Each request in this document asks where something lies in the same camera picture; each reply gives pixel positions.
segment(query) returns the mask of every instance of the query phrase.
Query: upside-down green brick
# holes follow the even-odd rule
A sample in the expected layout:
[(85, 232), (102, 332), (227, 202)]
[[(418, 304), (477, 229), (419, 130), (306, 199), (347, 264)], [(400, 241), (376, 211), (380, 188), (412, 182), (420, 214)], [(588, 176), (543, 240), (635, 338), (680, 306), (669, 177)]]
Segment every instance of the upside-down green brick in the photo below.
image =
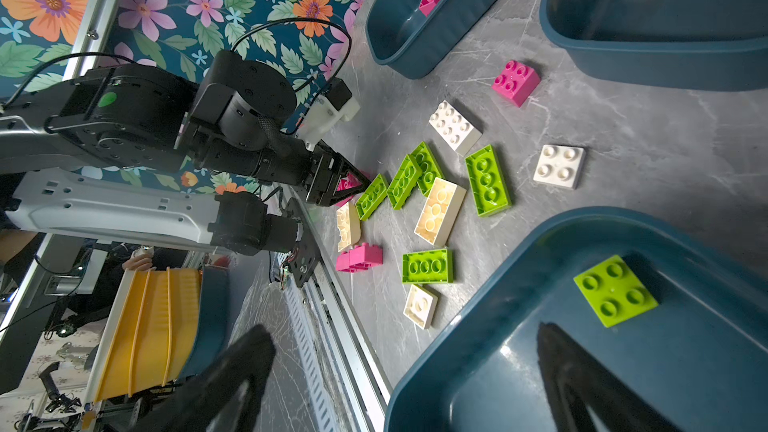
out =
[(504, 175), (493, 147), (484, 147), (465, 160), (478, 216), (492, 216), (512, 206), (512, 199), (507, 192), (507, 184), (504, 182)]
[(577, 275), (574, 282), (605, 327), (637, 317), (659, 304), (618, 255)]
[(360, 220), (368, 220), (368, 217), (384, 202), (387, 187), (386, 179), (381, 174), (373, 179), (371, 185), (355, 202)]
[(446, 248), (414, 252), (402, 256), (403, 284), (450, 284), (453, 282), (453, 256)]
[(411, 152), (411, 155), (416, 158), (416, 164), (422, 170), (422, 176), (416, 181), (418, 190), (422, 191), (423, 196), (429, 197), (429, 191), (432, 190), (432, 184), (435, 183), (435, 179), (437, 177), (445, 178), (446, 176), (440, 170), (440, 166), (437, 164), (435, 156), (429, 150), (426, 142), (418, 144), (418, 147)]
[(416, 182), (421, 174), (422, 170), (418, 168), (416, 158), (408, 154), (402, 160), (400, 168), (397, 169), (397, 174), (395, 174), (392, 183), (389, 184), (389, 188), (386, 190), (389, 201), (392, 203), (392, 208), (395, 210), (402, 208), (408, 196), (411, 195), (411, 191), (416, 187)]

